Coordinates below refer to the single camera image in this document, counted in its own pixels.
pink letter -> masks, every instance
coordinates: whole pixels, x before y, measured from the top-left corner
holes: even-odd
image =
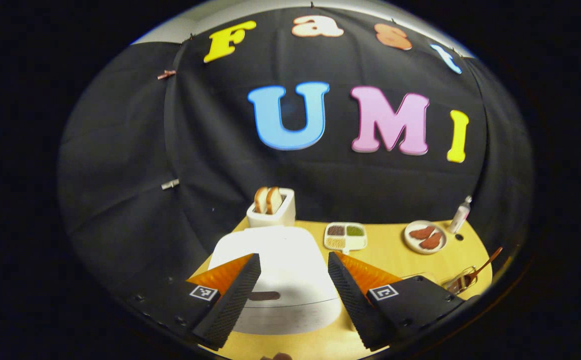
[[[352,149],[358,153],[373,153],[380,148],[375,139],[375,124],[384,140],[386,150],[395,148],[405,130],[399,150],[408,155],[424,155],[426,145],[426,108],[428,98],[416,93],[407,93],[397,112],[384,93],[373,86],[356,86],[350,95],[359,102],[359,136],[352,141]]]

